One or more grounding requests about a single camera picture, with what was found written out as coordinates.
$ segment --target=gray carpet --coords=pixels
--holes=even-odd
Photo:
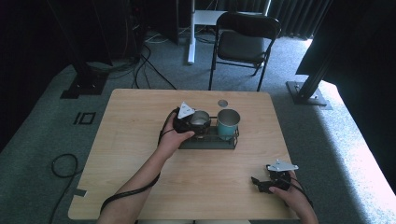
[[[152,39],[149,61],[180,90],[207,90],[213,46],[197,42],[194,65],[187,65],[188,42],[179,46],[170,41]],[[320,223],[395,223],[396,200],[384,176],[350,117],[334,85],[319,85],[332,110],[318,106],[295,105],[286,81],[304,81],[295,76],[307,49],[301,39],[279,38],[273,48],[262,91],[268,91],[296,172],[314,202]],[[127,62],[116,62],[122,66]],[[92,63],[108,69],[108,66]],[[58,199],[70,178],[59,178],[51,163],[64,153],[78,157],[78,170],[84,167],[96,131],[111,92],[131,88],[134,68],[110,74],[102,95],[80,96],[75,100],[60,99],[76,74],[66,67],[56,76],[34,110],[0,154],[0,223],[49,223]],[[251,70],[219,65],[215,72],[215,91],[255,91],[259,77]],[[141,89],[172,89],[149,66],[143,66],[137,77]],[[95,113],[92,124],[75,124],[78,113]],[[72,174],[70,158],[59,160],[59,173]],[[54,214],[53,223],[94,223],[75,221],[67,216],[72,191],[79,175],[71,183]],[[299,223],[284,220],[255,220],[251,223]]]

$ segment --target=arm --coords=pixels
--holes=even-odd
[[[296,178],[293,172],[290,172],[292,178]],[[291,183],[300,187],[299,183],[294,179]],[[305,196],[294,187],[290,187],[288,190],[279,189],[276,187],[269,188],[276,196],[281,198],[285,203],[296,212],[297,216],[300,218],[303,224],[318,224],[318,218],[315,214],[314,209],[311,204],[305,198]]]
[[[194,135],[194,132],[177,133],[173,130],[172,121],[174,117],[175,113],[172,114],[165,125],[164,135],[157,149],[117,193],[140,189],[149,184],[160,173],[165,162],[173,155],[180,144]],[[109,203],[102,211],[97,223],[134,223],[149,193],[150,189]]]

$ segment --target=black cord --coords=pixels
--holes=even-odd
[[[302,189],[299,188],[298,186],[296,186],[295,184],[283,179],[283,178],[278,178],[278,180],[285,182],[286,184],[289,184],[290,186],[294,187],[295,189],[297,189],[298,191],[300,191],[305,198],[308,200],[309,204],[311,204],[311,207],[314,207],[314,203],[309,199],[308,195],[305,193],[305,191],[303,190],[303,185],[300,184],[300,182],[298,182],[295,178],[292,178],[293,180],[295,180],[297,183],[299,183],[300,186],[302,186]]]
[[[59,160],[60,158],[63,158],[63,157],[71,157],[71,158],[73,158],[73,160],[74,160],[74,162],[75,162],[74,172],[73,172],[72,174],[70,174],[70,175],[60,175],[60,174],[56,171],[56,169],[55,169],[56,161]],[[62,154],[62,155],[56,157],[55,159],[53,159],[52,165],[51,165],[51,171],[52,171],[52,173],[53,173],[54,175],[56,175],[57,177],[60,177],[60,178],[70,178],[70,177],[71,177],[71,178],[70,178],[69,183],[67,184],[66,188],[64,188],[63,194],[62,194],[61,197],[58,199],[58,202],[55,204],[55,207],[52,209],[52,213],[51,213],[51,216],[50,216],[50,219],[49,219],[49,223],[52,223],[52,222],[53,222],[53,219],[54,219],[54,217],[55,217],[56,210],[58,209],[59,204],[60,204],[61,201],[62,201],[62,198],[63,198],[64,195],[66,195],[67,192],[69,191],[70,186],[71,186],[71,184],[73,183],[74,178],[75,178],[77,175],[80,175],[80,174],[82,173],[82,170],[83,170],[83,169],[78,170],[78,159],[77,159],[77,157],[76,157],[75,155],[73,155],[73,154],[70,154],[70,153]]]
[[[147,45],[144,45],[144,47],[145,47],[146,49],[148,49],[149,55],[151,55],[151,49],[150,49]],[[148,56],[147,58],[145,58],[145,56],[142,55],[142,57],[146,60],[146,62],[154,69],[154,71],[155,71],[163,80],[165,80],[169,85],[171,85],[172,88],[173,88],[174,90],[177,89],[177,88],[176,88],[168,79],[166,79],[166,77],[164,77],[163,74],[161,74],[161,73],[157,70],[157,68],[155,68],[155,66],[149,61],[149,56]]]
[[[163,135],[164,135],[164,134],[169,133],[169,132],[171,132],[171,131],[174,130],[174,129],[171,129],[171,130],[168,130],[168,131],[166,131],[166,132],[163,132],[163,129],[165,128],[166,124],[168,123],[168,120],[171,118],[171,116],[172,116],[173,113],[177,113],[177,109],[172,110],[171,113],[169,113],[168,117],[166,118],[165,123],[163,124],[163,128],[161,129],[160,137],[158,138],[158,144],[157,144],[157,145],[160,144],[161,139],[163,138]]]
[[[113,202],[113,201],[115,201],[115,200],[117,200],[117,199],[124,198],[124,197],[128,197],[128,196],[132,196],[132,195],[141,193],[141,192],[146,191],[147,189],[151,188],[152,186],[155,185],[155,183],[157,183],[158,179],[160,178],[160,174],[161,174],[161,173],[159,173],[159,174],[151,181],[151,183],[147,184],[147,185],[146,185],[145,187],[143,187],[143,188],[129,190],[129,191],[126,191],[126,192],[123,192],[123,193],[115,194],[115,195],[113,195],[113,196],[107,198],[107,199],[103,202],[102,207],[100,208],[100,213],[102,213],[102,211],[103,211],[103,209],[106,207],[106,205],[108,205],[109,203],[111,203],[111,202]]]
[[[140,89],[139,84],[137,83],[137,75],[139,74],[139,71],[140,71],[140,69],[143,67],[143,65],[146,64],[146,62],[148,61],[148,58],[149,58],[150,56],[151,56],[151,50],[148,51],[148,57],[147,57],[147,58],[143,57],[143,58],[145,59],[145,61],[143,61],[143,62],[139,65],[139,67],[137,67],[136,72],[134,73],[134,82],[132,82],[131,89],[134,88],[134,84],[135,84],[135,83],[136,83],[136,87],[137,87],[138,89]]]
[[[146,66],[143,68],[143,74],[145,75],[146,82],[148,83],[148,89],[151,90],[151,85],[149,84],[148,74],[146,73]]]
[[[125,74],[120,75],[119,77],[108,77],[107,80],[114,80],[114,79],[118,79],[118,78],[122,78],[122,77],[126,77],[129,74],[131,74],[134,71],[133,68],[131,68],[131,70],[129,72],[126,72]]]

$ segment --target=black cable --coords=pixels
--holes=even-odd
[[[126,77],[129,74],[131,74],[133,71],[134,71],[134,69],[132,68],[130,71],[126,72],[125,74],[120,75],[119,77],[108,77],[107,80],[114,80],[114,79]]]
[[[147,189],[151,188],[152,186],[155,185],[155,183],[157,183],[158,179],[160,178],[160,174],[161,174],[161,173],[159,173],[149,184],[147,184],[147,185],[146,185],[145,187],[143,187],[143,188],[129,190],[129,191],[126,191],[126,192],[123,192],[123,193],[115,194],[115,195],[113,195],[113,196],[107,198],[107,199],[103,202],[102,207],[100,208],[100,213],[102,213],[102,211],[103,211],[103,209],[106,207],[106,205],[108,205],[109,203],[111,203],[111,202],[113,202],[113,201],[115,201],[115,200],[117,200],[117,199],[124,198],[124,197],[128,197],[128,196],[132,196],[132,195],[141,193],[141,192],[146,191]]]
[[[55,169],[56,161],[59,160],[60,158],[63,158],[63,157],[72,157],[73,160],[74,160],[74,162],[75,162],[74,172],[73,172],[72,174],[70,174],[70,175],[60,175],[60,174],[56,171],[56,169]],[[74,178],[75,178],[77,175],[80,175],[80,174],[82,173],[82,170],[83,170],[83,169],[78,170],[78,159],[77,159],[77,157],[76,157],[75,155],[73,155],[73,154],[70,154],[70,153],[62,154],[62,155],[56,157],[55,159],[53,159],[52,165],[51,165],[51,171],[52,171],[52,173],[53,173],[54,175],[56,175],[57,177],[60,177],[60,178],[70,178],[70,177],[71,177],[71,178],[70,178],[69,183],[67,184],[66,188],[64,188],[63,194],[62,194],[61,197],[58,199],[58,202],[55,204],[55,207],[52,209],[52,213],[51,213],[51,216],[50,216],[50,219],[49,219],[49,224],[53,222],[53,219],[54,219],[54,217],[55,217],[56,210],[58,209],[59,204],[61,203],[62,198],[64,197],[64,195],[66,195],[67,192],[69,191],[70,186],[71,186],[71,184],[73,183]]]
[[[166,118],[165,123],[163,124],[163,128],[161,129],[160,137],[158,138],[158,144],[157,145],[160,144],[161,139],[163,138],[164,134],[169,133],[169,132],[174,130],[174,129],[171,129],[171,130],[168,130],[166,132],[163,132],[163,130],[165,129],[166,124],[168,123],[168,120],[171,118],[173,113],[177,113],[177,110],[176,109],[172,110],[171,113],[169,113],[168,117]]]
[[[138,89],[140,89],[139,84],[137,83],[137,75],[139,74],[139,71],[140,71],[140,69],[143,67],[143,65],[146,64],[147,59],[148,59],[150,56],[151,56],[151,50],[148,51],[148,57],[147,57],[147,58],[143,57],[143,58],[145,59],[145,61],[143,61],[143,62],[139,65],[139,67],[136,69],[136,71],[135,71],[135,73],[134,73],[134,82],[132,83],[131,89],[134,88],[134,84],[135,84],[135,83],[136,83],[136,87],[137,87]]]
[[[290,177],[290,178],[293,179],[293,180],[295,180],[295,181],[301,186],[301,189],[302,189],[303,191],[305,191],[304,186],[303,186],[296,178],[293,178],[293,177]]]
[[[133,61],[133,58],[130,59],[128,63],[123,63],[118,66],[112,66],[109,68],[100,68],[100,67],[95,67],[94,65],[90,65],[90,68],[93,71],[97,72],[107,72],[107,73],[114,73],[114,72],[123,72],[123,71],[128,71],[131,69],[131,67],[134,67],[135,63]]]
[[[150,49],[147,45],[144,45],[144,47],[145,47],[146,49],[148,49],[149,55],[151,55],[151,49]],[[173,87],[174,90],[177,89],[168,79],[166,79],[166,77],[163,76],[163,74],[161,74],[161,73],[154,67],[154,65],[149,61],[149,58],[147,58],[146,61],[149,63],[149,65],[151,65],[151,67],[155,70],[155,72],[156,72],[160,77],[163,78],[163,80],[165,80],[169,85],[171,85],[171,86]]]
[[[151,85],[149,84],[148,74],[146,73],[146,66],[143,68],[143,74],[145,75],[146,82],[148,83],[148,88],[151,90]]]
[[[278,180],[280,180],[280,181],[283,181],[283,182],[285,182],[286,184],[289,184],[290,186],[292,186],[292,187],[294,187],[295,189],[297,189],[298,191],[300,191],[304,196],[305,196],[305,198],[308,200],[308,202],[309,202],[309,204],[311,204],[311,207],[313,208],[314,207],[314,203],[309,199],[309,197],[308,197],[308,195],[305,193],[305,191],[304,190],[302,190],[301,188],[299,188],[298,186],[296,186],[295,184],[293,184],[293,183],[291,183],[291,182],[289,182],[289,181],[287,181],[287,180],[285,180],[285,179],[283,179],[283,178],[278,178]]]
[[[137,83],[137,75],[138,75],[140,69],[143,67],[143,65],[145,65],[146,63],[148,63],[148,64],[154,69],[154,71],[155,71],[163,80],[165,80],[170,86],[172,86],[172,88],[173,88],[174,90],[176,90],[177,88],[176,88],[168,79],[166,79],[166,77],[164,77],[163,74],[161,74],[161,73],[157,70],[157,68],[155,68],[155,66],[149,61],[149,57],[151,56],[151,49],[150,49],[147,45],[144,45],[144,47],[148,50],[148,57],[143,56],[143,54],[140,55],[140,56],[144,59],[144,61],[143,61],[143,62],[139,65],[139,67],[136,69],[136,72],[135,72],[135,74],[134,74],[134,82],[132,83],[132,88],[134,87],[134,84],[136,83],[136,87],[137,87],[138,89],[140,89],[140,88],[139,88],[139,85],[138,85],[138,83]]]

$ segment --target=black chair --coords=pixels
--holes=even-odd
[[[222,14],[216,22],[216,40],[210,70],[209,90],[212,89],[216,63],[224,63],[255,68],[253,76],[256,76],[262,67],[262,76],[257,88],[257,91],[260,91],[271,47],[279,33],[280,23],[277,19],[235,12]]]

